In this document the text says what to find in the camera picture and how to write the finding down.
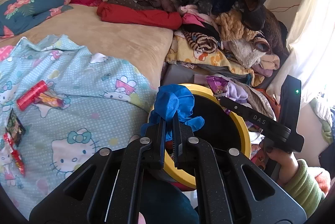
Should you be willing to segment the right hand dark nails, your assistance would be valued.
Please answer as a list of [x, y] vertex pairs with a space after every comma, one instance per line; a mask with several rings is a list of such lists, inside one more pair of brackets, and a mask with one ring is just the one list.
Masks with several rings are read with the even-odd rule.
[[277, 183], [286, 185], [297, 173], [299, 164], [293, 153], [268, 146], [264, 149], [267, 156], [281, 165]]

